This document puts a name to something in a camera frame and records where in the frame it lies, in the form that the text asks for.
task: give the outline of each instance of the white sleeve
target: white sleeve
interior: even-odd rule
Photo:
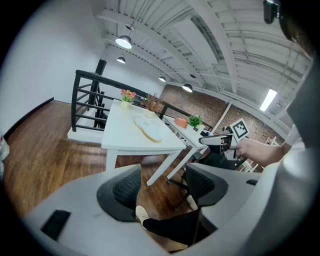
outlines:
[[[288,136],[285,139],[285,143],[287,143],[290,146],[293,146],[297,140],[301,138],[298,129],[295,125],[292,126],[291,131],[289,132]]]

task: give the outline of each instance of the ceiling beam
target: ceiling beam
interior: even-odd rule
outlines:
[[[117,37],[113,34],[105,34],[103,37],[103,40],[106,40],[108,42],[116,44]],[[149,62],[154,64],[158,69],[160,69],[163,73],[165,73],[168,77],[171,77],[172,79],[178,80],[180,83],[183,82],[183,79],[178,74],[172,74],[175,73],[173,69],[171,69],[168,65],[164,64],[160,59],[153,56],[151,53],[147,52],[146,50],[138,47],[137,45],[133,44],[130,52],[135,52],[139,55],[144,56]]]
[[[171,43],[169,43],[164,37],[160,34],[152,30],[150,27],[142,24],[139,21],[134,21],[133,18],[130,18],[126,15],[104,9],[100,14],[97,15],[98,18],[104,19],[107,21],[120,23],[120,24],[133,24],[134,28],[141,33],[145,34],[149,39],[154,40],[157,42],[161,47],[163,47],[167,52],[169,52],[178,62],[185,67],[188,72],[191,74],[197,74],[198,72],[196,69],[191,65],[191,63],[183,56],[183,54],[178,51]],[[201,87],[204,86],[204,80],[198,75],[196,78],[197,82],[200,84]]]
[[[202,0],[186,0],[193,9],[201,16],[206,25],[211,30],[214,38],[216,39],[219,47],[222,51],[230,78],[233,80],[238,80],[238,71],[236,66],[236,61],[234,54],[232,52],[232,48],[227,37],[227,34],[224,30],[224,27],[220,23],[217,15],[207,3],[207,1]],[[232,92],[237,93],[237,82],[232,81]]]

